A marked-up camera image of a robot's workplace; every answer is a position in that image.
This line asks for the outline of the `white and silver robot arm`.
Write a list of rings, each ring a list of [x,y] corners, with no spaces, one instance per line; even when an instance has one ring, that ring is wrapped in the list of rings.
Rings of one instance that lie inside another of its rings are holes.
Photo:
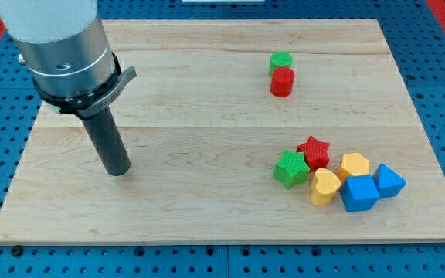
[[[95,0],[0,0],[0,17],[38,94],[63,114],[98,114],[137,76],[121,69]]]

